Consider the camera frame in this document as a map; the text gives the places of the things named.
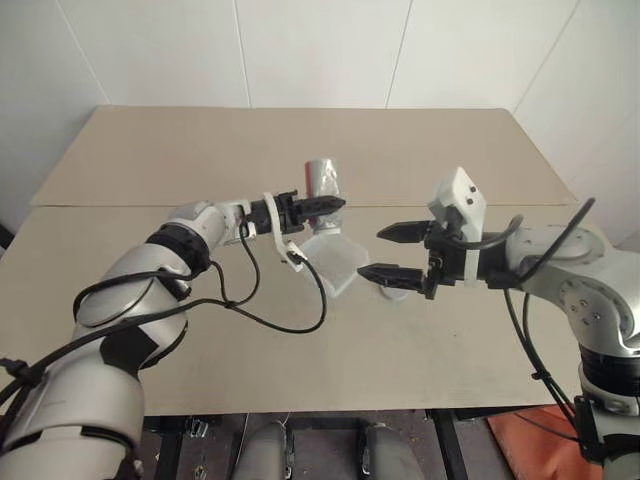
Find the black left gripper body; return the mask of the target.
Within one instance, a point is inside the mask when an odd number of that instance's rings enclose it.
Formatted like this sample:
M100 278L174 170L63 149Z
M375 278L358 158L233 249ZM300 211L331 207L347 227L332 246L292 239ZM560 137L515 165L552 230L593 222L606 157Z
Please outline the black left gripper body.
M298 191L278 193L275 196L280 231L283 235L294 234L304 230L304 220L299 218Z

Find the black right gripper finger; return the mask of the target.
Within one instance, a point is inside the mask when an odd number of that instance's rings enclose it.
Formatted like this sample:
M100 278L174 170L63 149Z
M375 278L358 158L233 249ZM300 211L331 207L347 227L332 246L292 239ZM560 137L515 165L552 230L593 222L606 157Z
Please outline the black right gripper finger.
M397 264L374 263L359 267L357 273L369 282L385 288L423 292L423 271Z
M394 243L421 243L431 229L430 220L396 222L377 232L379 239Z

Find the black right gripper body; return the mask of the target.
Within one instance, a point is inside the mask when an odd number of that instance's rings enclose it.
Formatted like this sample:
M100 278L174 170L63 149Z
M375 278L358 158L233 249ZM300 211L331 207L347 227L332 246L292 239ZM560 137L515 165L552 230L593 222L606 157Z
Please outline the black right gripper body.
M464 279L466 250L460 243L463 217L454 207L446 207L444 221L429 221L424 247L428 251L427 271L423 277L423 294L434 300L440 285L454 286Z

